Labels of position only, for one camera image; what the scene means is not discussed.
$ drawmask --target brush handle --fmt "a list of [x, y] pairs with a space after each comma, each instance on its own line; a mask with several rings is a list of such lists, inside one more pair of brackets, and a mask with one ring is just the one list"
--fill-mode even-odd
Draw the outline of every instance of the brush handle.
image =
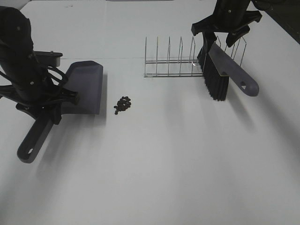
[[259, 93], [257, 82], [230, 58], [216, 43], [213, 43], [209, 55], [220, 76], [229, 76], [246, 95], [255, 97]]

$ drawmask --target white surface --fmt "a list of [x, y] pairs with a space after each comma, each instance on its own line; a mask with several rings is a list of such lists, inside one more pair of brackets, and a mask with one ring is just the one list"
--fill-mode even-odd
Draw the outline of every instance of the white surface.
[[[284, 30], [264, 14], [247, 35], [244, 68], [260, 84], [258, 97], [231, 83], [227, 100], [214, 102], [202, 78], [143, 79], [137, 57], [144, 37], [189, 37], [191, 23], [213, 5], [68, 1], [24, 8], [35, 47], [71, 58], [62, 60], [63, 71], [77, 58], [98, 58], [107, 97], [100, 116], [64, 116], [30, 165], [18, 161], [16, 149], [33, 121], [1, 99], [1, 225], [299, 224], [300, 47]], [[147, 8], [165, 19], [150, 20]], [[181, 23], [167, 22], [179, 11]], [[60, 17], [43, 33], [53, 13]], [[84, 32], [75, 30], [78, 23]], [[115, 116], [124, 95], [132, 107]]]
[[9, 6], [21, 9], [30, 0], [0, 0], [0, 6]]

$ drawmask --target dish rack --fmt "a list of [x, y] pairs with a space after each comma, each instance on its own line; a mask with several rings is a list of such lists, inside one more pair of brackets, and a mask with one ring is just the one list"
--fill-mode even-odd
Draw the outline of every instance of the dish rack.
[[[222, 42], [217, 36], [216, 43], [222, 48], [233, 60], [240, 66], [242, 65], [247, 42], [244, 37], [240, 38], [231, 48], [228, 48], [226, 43], [222, 45]], [[198, 59], [195, 54], [196, 42], [195, 37], [192, 37], [189, 56], [183, 56], [183, 39], [180, 37], [180, 43], [178, 48], [178, 55], [171, 56], [171, 37], [168, 38], [167, 45], [167, 57], [158, 57], [159, 49], [159, 37], [156, 39], [156, 50], [154, 51], [156, 56], [149, 57], [147, 55], [147, 37], [145, 40], [145, 78], [167, 78], [167, 77], [202, 77], [203, 73], [198, 63]]]

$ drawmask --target gray dustpan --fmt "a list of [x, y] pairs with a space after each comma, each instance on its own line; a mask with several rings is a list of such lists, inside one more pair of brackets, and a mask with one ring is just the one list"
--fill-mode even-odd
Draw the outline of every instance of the gray dustpan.
[[64, 88], [76, 91], [78, 105], [64, 102], [61, 114], [99, 114], [102, 93], [103, 66], [94, 61], [75, 62], [66, 72], [69, 81]]
[[[61, 108], [57, 104], [55, 112], [59, 112], [60, 117], [63, 114], [99, 114], [103, 66], [93, 61], [75, 62], [68, 69], [66, 76], [68, 82], [64, 85], [67, 90], [78, 92], [79, 102], [74, 105], [70, 102], [61, 103]], [[17, 155], [24, 163], [32, 163], [41, 149], [52, 126], [51, 114], [41, 113], [32, 125], [30, 131], [21, 143]]]

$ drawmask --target brush bristles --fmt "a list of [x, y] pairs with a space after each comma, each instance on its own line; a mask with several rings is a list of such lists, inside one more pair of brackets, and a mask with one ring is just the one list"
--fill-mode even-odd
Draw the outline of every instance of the brush bristles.
[[210, 55], [201, 49], [198, 55], [206, 87], [210, 96], [217, 101], [225, 101], [229, 83], [228, 76], [220, 76]]

